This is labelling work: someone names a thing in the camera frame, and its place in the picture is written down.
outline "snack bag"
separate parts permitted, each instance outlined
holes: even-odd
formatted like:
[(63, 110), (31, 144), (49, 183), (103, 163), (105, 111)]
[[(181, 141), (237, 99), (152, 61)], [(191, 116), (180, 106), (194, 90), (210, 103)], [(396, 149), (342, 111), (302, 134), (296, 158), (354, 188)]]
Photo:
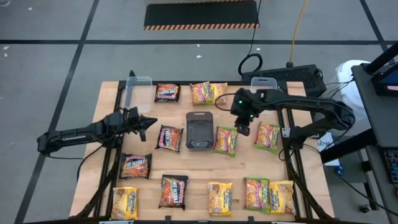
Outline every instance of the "snack bag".
[(185, 210), (185, 190), (187, 189), (188, 176), (163, 175), (162, 197), (160, 207), (177, 207)]
[[(210, 88), (211, 88), (212, 99), (210, 101), (207, 101), (206, 104), (215, 104), (217, 98), (222, 94), (224, 94), (227, 87), (228, 83), (211, 83)], [(221, 97), (217, 101), (217, 105), (223, 105), (223, 104), (226, 104), (225, 96)]]
[(278, 153), (278, 138), (280, 127), (273, 124), (260, 123), (254, 147), (258, 149), (267, 149), (275, 154)]
[(180, 152), (180, 143), (183, 130), (183, 128), (179, 129), (162, 125), (160, 127), (160, 133), (159, 137), (157, 138), (157, 145), (155, 149), (162, 148)]
[(192, 103), (194, 105), (205, 104), (207, 101), (211, 101), (212, 92), (210, 88), (210, 82), (191, 84), (192, 91)]
[(115, 187), (113, 189), (112, 220), (132, 220), (137, 218), (137, 192), (135, 187)]
[(293, 181), (284, 180), (269, 184), (271, 214), (295, 214)]
[(209, 214), (232, 215), (232, 183), (207, 183), (209, 191)]
[(174, 84), (158, 84), (156, 86), (155, 102), (178, 102), (180, 86)]
[(246, 206), (247, 210), (255, 210), (270, 214), (268, 183), (266, 178), (246, 177)]
[(213, 152), (235, 157), (237, 141), (238, 131), (235, 128), (217, 126), (216, 145)]
[(150, 166), (152, 165), (152, 154), (135, 156), (122, 153), (120, 162), (119, 178), (145, 177), (149, 178)]

